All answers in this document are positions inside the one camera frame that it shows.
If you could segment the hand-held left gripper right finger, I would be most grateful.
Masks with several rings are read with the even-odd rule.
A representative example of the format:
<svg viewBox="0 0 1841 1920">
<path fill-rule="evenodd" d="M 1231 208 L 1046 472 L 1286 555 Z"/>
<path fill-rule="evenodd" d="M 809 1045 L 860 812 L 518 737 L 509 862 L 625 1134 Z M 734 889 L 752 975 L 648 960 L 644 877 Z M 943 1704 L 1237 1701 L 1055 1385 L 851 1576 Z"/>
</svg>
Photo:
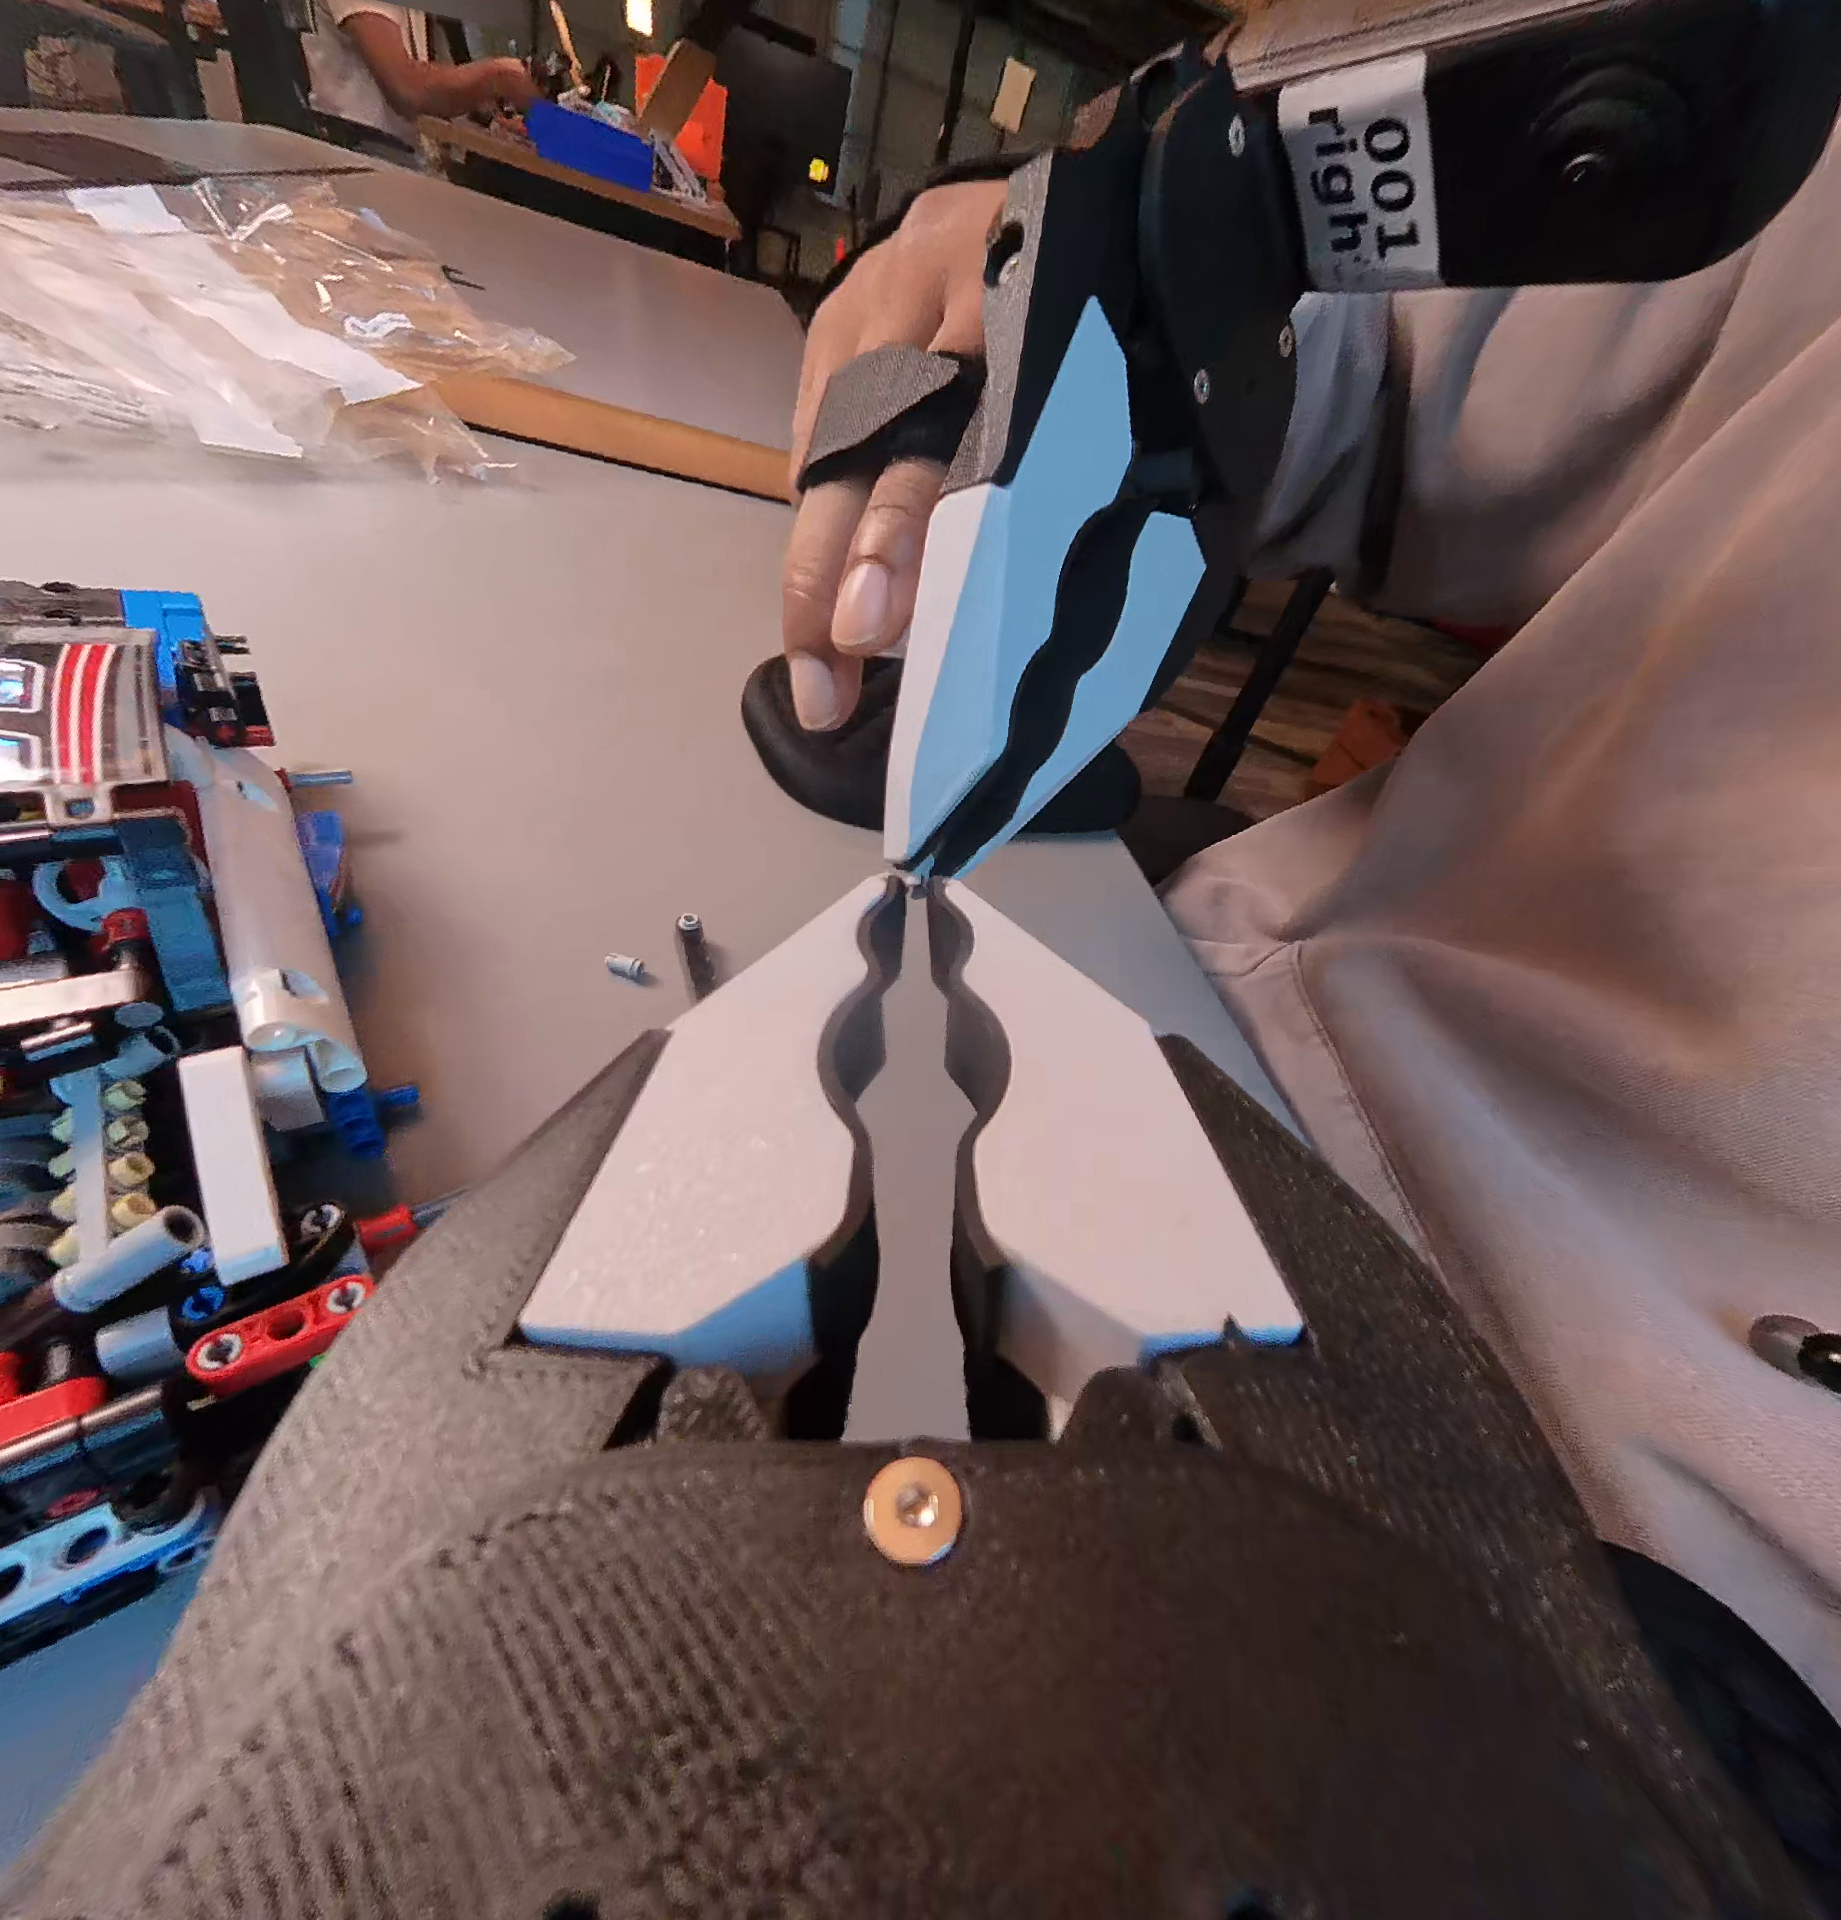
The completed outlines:
<svg viewBox="0 0 1841 1920">
<path fill-rule="evenodd" d="M 955 880 L 925 894 L 955 1148 L 952 1284 L 978 1440 L 1089 1382 L 1303 1315 L 1148 1021 Z"/>
</svg>

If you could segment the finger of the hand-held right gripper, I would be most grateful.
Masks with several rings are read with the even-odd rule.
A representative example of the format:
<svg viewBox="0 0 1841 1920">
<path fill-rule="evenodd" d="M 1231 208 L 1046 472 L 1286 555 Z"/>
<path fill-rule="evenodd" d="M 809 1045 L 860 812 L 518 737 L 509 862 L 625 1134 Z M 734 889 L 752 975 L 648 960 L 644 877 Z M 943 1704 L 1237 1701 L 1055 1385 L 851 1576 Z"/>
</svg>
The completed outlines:
<svg viewBox="0 0 1841 1920">
<path fill-rule="evenodd" d="M 1018 837 L 1135 717 L 1205 579 L 1191 525 L 1174 515 L 1096 515 L 1060 571 L 1047 643 L 1013 696 L 997 772 L 955 806 L 921 877 L 970 872 Z"/>
<path fill-rule="evenodd" d="M 955 806 L 999 770 L 1067 553 L 1118 498 L 1129 457 L 1126 355 L 1091 297 L 1013 478 L 932 513 L 888 756 L 883 851 L 897 870 L 923 872 Z"/>
</svg>

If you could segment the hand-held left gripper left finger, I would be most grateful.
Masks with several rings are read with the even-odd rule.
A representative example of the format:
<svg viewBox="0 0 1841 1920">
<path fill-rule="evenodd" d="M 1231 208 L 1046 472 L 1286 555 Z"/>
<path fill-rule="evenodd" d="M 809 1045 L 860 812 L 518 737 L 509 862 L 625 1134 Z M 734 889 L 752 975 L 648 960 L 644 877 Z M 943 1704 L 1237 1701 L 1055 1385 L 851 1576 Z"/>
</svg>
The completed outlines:
<svg viewBox="0 0 1841 1920">
<path fill-rule="evenodd" d="M 902 883 L 871 879 L 664 1028 L 526 1344 L 722 1366 L 788 1435 L 842 1435 L 880 1268 L 860 1097 L 904 913 Z"/>
</svg>

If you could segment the partly built lego car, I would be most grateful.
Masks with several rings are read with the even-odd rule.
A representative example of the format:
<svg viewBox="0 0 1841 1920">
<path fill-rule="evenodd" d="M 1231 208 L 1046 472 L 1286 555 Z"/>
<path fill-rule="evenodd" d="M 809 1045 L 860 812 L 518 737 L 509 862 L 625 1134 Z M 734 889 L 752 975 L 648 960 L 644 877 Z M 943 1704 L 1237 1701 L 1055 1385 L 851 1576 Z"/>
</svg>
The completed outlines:
<svg viewBox="0 0 1841 1920">
<path fill-rule="evenodd" d="M 210 1553 L 247 1472 L 446 1203 L 311 1172 L 421 1110 L 368 1076 L 244 640 L 199 601 L 0 581 L 0 1669 Z"/>
</svg>

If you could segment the person's right forearm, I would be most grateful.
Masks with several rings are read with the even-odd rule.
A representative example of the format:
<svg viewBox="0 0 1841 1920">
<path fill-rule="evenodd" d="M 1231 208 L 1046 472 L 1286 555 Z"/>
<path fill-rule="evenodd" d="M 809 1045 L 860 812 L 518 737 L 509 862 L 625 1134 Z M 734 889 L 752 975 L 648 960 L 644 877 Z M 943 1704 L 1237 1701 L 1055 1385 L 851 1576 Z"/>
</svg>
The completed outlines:
<svg viewBox="0 0 1841 1920">
<path fill-rule="evenodd" d="M 1658 482 L 1746 261 L 1664 285 L 1306 293 L 1243 573 L 1521 625 Z"/>
</svg>

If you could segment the person's right hand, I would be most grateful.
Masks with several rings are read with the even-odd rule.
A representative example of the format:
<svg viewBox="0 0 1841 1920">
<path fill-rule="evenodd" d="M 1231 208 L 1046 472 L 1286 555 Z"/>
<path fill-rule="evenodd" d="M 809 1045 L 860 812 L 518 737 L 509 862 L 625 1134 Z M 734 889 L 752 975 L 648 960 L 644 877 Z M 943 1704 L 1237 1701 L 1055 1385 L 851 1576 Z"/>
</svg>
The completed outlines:
<svg viewBox="0 0 1841 1920">
<path fill-rule="evenodd" d="M 1005 178 L 934 184 L 886 241 L 854 253 L 809 321 L 793 414 L 798 461 L 807 454 L 824 386 L 854 358 L 888 346 L 984 358 L 986 253 L 1005 192 Z M 938 462 L 913 459 L 800 496 L 782 576 L 782 652 L 805 730 L 845 724 L 865 660 L 906 637 L 943 473 Z"/>
</svg>

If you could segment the brown cardboard piece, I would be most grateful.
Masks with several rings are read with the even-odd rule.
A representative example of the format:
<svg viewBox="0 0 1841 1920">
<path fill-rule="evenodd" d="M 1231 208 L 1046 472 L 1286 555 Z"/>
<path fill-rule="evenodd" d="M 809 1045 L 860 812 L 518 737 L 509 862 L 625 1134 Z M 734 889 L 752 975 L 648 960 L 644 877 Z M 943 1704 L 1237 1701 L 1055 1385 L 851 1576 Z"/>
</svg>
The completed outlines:
<svg viewBox="0 0 1841 1920">
<path fill-rule="evenodd" d="M 482 435 L 791 504 L 788 454 L 512 376 L 448 376 L 438 398 Z"/>
</svg>

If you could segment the blue plastic bin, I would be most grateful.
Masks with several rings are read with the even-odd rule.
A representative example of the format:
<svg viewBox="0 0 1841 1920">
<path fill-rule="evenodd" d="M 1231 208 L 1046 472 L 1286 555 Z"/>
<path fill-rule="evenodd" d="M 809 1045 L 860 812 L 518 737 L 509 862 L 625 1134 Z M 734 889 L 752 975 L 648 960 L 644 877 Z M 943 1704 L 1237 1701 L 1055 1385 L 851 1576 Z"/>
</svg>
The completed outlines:
<svg viewBox="0 0 1841 1920">
<path fill-rule="evenodd" d="M 535 155 L 563 172 L 648 192 L 656 181 L 656 153 L 636 126 L 558 102 L 526 109 L 526 133 Z"/>
</svg>

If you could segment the heap of clear plastic bags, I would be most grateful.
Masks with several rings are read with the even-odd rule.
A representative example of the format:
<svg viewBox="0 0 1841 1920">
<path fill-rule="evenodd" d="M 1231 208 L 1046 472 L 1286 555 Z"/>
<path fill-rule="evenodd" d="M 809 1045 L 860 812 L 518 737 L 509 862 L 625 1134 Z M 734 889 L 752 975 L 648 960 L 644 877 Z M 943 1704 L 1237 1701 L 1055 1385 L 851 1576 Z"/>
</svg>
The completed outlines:
<svg viewBox="0 0 1841 1920">
<path fill-rule="evenodd" d="M 441 386 L 569 365 L 329 182 L 0 190 L 0 447 L 481 478 L 489 457 Z"/>
</svg>

